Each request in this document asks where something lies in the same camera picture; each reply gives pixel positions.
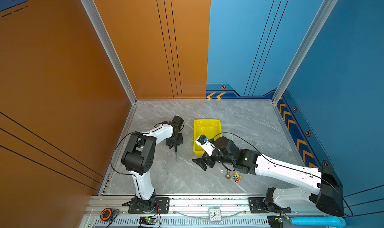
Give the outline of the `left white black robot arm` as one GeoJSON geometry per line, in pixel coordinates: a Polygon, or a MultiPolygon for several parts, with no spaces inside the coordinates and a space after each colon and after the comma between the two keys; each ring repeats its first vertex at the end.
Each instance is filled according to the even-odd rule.
{"type": "Polygon", "coordinates": [[[174,116],[170,122],[162,122],[146,132],[133,132],[122,154],[121,163],[133,177],[136,193],[126,206],[138,209],[144,213],[156,208],[156,192],[151,182],[150,168],[155,159],[156,146],[162,141],[169,149],[178,151],[183,143],[184,120],[174,116]]]}

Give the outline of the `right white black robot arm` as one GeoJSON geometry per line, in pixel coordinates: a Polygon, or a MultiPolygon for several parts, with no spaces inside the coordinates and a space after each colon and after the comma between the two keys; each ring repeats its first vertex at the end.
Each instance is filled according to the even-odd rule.
{"type": "Polygon", "coordinates": [[[199,159],[194,159],[204,171],[220,163],[233,172],[234,179],[242,174],[271,177],[294,185],[291,189],[269,188],[263,200],[270,213],[289,213],[292,207],[315,207],[335,216],[344,216],[343,184],[330,166],[302,167],[270,158],[258,151],[240,149],[232,140],[219,137],[216,140],[201,135],[195,140],[204,150],[199,159]]]}

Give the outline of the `black handled screwdriver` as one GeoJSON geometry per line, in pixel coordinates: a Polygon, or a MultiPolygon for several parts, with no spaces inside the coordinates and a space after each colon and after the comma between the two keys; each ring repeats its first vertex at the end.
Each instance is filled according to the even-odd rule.
{"type": "Polygon", "coordinates": [[[176,144],[176,145],[174,145],[174,152],[175,152],[175,161],[177,162],[178,161],[178,159],[177,159],[177,152],[178,152],[178,145],[176,144]]]}

